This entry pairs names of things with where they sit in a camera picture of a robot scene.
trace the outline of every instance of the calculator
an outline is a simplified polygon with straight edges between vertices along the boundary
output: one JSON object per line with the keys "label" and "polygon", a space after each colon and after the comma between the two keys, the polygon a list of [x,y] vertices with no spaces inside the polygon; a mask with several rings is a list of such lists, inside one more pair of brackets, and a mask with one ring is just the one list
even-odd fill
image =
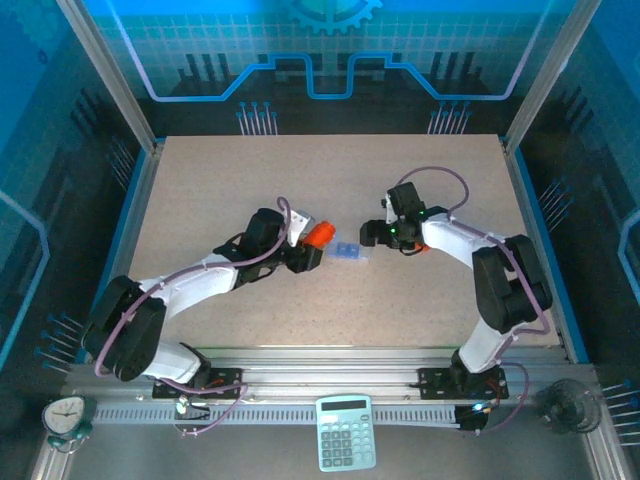
{"label": "calculator", "polygon": [[376,466],[371,398],[337,395],[316,402],[318,461],[323,472]]}

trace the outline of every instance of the fan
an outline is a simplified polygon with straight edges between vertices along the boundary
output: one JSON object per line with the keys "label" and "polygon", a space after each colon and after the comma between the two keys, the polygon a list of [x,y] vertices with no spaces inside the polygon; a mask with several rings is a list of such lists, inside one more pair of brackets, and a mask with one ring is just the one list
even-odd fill
{"label": "fan", "polygon": [[589,433],[600,425],[602,411],[589,388],[572,379],[558,380],[534,399],[536,414],[554,433]]}

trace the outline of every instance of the beige table surface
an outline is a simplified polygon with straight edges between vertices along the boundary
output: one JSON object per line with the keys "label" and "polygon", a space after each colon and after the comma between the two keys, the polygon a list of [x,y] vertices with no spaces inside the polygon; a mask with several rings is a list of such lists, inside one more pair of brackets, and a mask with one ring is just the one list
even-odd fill
{"label": "beige table surface", "polygon": [[[383,218],[386,190],[422,165],[453,168],[468,181],[460,220],[505,236],[524,233],[495,135],[170,137],[130,276],[169,274],[202,259],[243,231],[258,208],[277,209],[278,195],[331,221],[340,240],[357,242],[362,223]],[[462,197],[444,173],[411,180],[427,206]],[[457,346],[477,319],[466,266],[438,251],[406,258],[380,246],[369,261],[326,258],[299,275],[281,267],[174,317],[163,338],[197,347]],[[518,344],[556,345],[558,337],[525,336]]]}

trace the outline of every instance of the robotic arm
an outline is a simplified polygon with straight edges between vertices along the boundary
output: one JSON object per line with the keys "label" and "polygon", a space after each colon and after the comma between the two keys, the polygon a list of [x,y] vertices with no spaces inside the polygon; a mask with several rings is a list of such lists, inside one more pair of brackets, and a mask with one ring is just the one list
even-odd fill
{"label": "robotic arm", "polygon": [[[321,222],[311,230],[315,222],[310,215],[293,210],[290,215],[284,232],[287,222],[283,215],[261,208],[245,232],[180,272],[140,282],[126,276],[113,279],[91,313],[82,346],[99,358],[122,315],[151,292],[107,347],[103,367],[125,382],[148,375],[190,388],[205,387],[210,383],[209,361],[186,344],[160,341],[162,326],[209,297],[270,276],[280,265],[294,273],[316,268],[322,259],[322,248],[335,229]],[[284,241],[280,239],[282,235],[286,235]]]}
{"label": "robotic arm", "polygon": [[480,320],[469,340],[454,353],[450,368],[451,380],[466,396],[474,383],[484,386],[485,377],[496,372],[500,355],[523,324],[537,318],[522,279],[510,278],[514,268],[498,243],[515,257],[540,308],[551,306],[549,285],[533,244],[524,235],[504,238],[484,234],[450,217],[442,207],[426,208],[411,182],[389,190],[382,205],[387,218],[362,226],[362,245],[384,244],[409,256],[425,247],[434,248],[473,270]]}

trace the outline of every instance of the blue glass wall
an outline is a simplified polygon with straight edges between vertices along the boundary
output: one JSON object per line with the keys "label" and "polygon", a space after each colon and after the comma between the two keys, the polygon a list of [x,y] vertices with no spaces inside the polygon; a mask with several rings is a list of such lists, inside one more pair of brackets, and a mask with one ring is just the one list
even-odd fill
{"label": "blue glass wall", "polygon": [[503,133],[574,1],[86,3],[175,135]]}
{"label": "blue glass wall", "polygon": [[0,91],[0,477],[26,478],[139,146],[51,0],[0,0]]}
{"label": "blue glass wall", "polygon": [[636,378],[638,27],[637,2],[603,0],[522,144],[591,359]]}

